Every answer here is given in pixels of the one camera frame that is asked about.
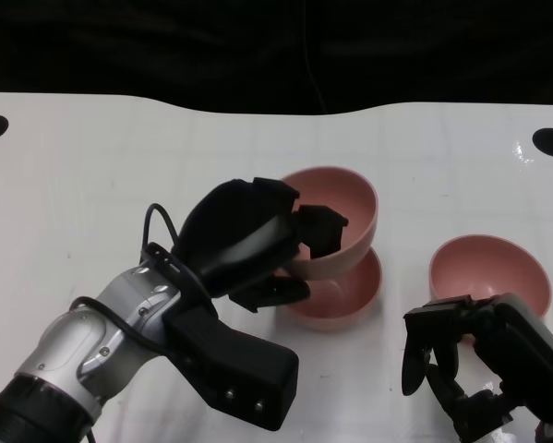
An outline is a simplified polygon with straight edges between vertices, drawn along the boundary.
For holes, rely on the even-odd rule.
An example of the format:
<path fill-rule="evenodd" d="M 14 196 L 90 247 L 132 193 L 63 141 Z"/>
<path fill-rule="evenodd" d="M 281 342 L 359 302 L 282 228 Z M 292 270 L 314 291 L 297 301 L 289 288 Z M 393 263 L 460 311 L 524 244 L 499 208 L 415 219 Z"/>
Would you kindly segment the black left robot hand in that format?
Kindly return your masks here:
<path fill-rule="evenodd" d="M 327 206 L 301 205 L 280 180 L 234 179 L 215 187 L 187 216 L 172 253 L 211 298 L 250 312 L 306 300 L 306 279 L 280 275 L 305 245 L 312 258 L 340 251 L 349 221 Z"/>

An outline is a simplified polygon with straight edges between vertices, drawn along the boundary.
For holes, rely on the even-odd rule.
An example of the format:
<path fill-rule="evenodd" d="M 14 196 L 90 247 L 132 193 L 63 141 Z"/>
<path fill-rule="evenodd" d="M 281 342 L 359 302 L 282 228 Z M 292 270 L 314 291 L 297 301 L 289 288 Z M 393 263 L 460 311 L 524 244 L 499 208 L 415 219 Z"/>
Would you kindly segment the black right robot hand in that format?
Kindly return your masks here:
<path fill-rule="evenodd" d="M 415 308 L 403 319 L 404 395 L 427 382 L 462 442 L 510 423 L 518 407 L 539 419 L 536 440 L 553 442 L 553 334 L 519 296 L 452 297 Z M 468 396 L 457 383 L 457 345 L 465 335 L 473 337 L 476 355 L 499 376 L 499 394 L 485 389 Z"/>

